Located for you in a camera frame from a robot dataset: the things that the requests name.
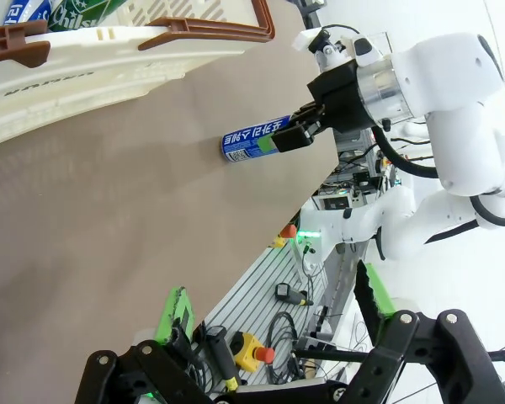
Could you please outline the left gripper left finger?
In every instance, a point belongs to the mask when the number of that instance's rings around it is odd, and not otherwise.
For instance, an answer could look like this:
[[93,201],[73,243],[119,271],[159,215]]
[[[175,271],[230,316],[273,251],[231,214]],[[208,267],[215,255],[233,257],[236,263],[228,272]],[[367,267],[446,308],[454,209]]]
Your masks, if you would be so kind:
[[154,337],[123,354],[92,353],[86,362],[76,403],[138,403],[151,395],[159,403],[211,403],[189,374],[194,368],[194,312],[187,290],[171,290]]

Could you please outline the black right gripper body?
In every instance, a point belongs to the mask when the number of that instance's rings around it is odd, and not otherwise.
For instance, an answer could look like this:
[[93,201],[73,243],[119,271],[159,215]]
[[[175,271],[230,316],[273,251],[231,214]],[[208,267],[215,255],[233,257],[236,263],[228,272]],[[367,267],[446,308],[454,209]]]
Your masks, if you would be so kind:
[[320,109],[322,129],[334,129],[342,134],[375,126],[361,99],[357,69],[357,62],[351,60],[321,73],[307,84]]

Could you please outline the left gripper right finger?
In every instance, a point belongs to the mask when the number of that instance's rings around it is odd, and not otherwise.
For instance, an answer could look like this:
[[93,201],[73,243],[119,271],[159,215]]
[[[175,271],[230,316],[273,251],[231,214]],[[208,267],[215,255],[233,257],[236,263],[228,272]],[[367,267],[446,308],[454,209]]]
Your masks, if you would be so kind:
[[372,268],[358,263],[355,299],[373,348],[342,395],[342,403],[386,403],[407,364],[421,364],[444,403],[505,403],[505,386],[468,316],[450,309],[431,319],[421,312],[389,312]]

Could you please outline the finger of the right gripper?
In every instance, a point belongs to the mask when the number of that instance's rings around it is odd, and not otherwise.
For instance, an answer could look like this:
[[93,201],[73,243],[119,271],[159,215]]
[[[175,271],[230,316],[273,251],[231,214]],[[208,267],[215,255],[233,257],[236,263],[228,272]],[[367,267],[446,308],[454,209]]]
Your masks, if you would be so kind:
[[289,125],[311,125],[322,118],[324,115],[325,106],[317,105],[315,102],[310,102],[297,109],[291,116]]
[[262,136],[258,140],[258,146],[262,153],[290,152],[310,146],[315,135],[322,128],[319,121],[314,123],[295,123],[287,125],[283,129],[276,130],[272,134]]

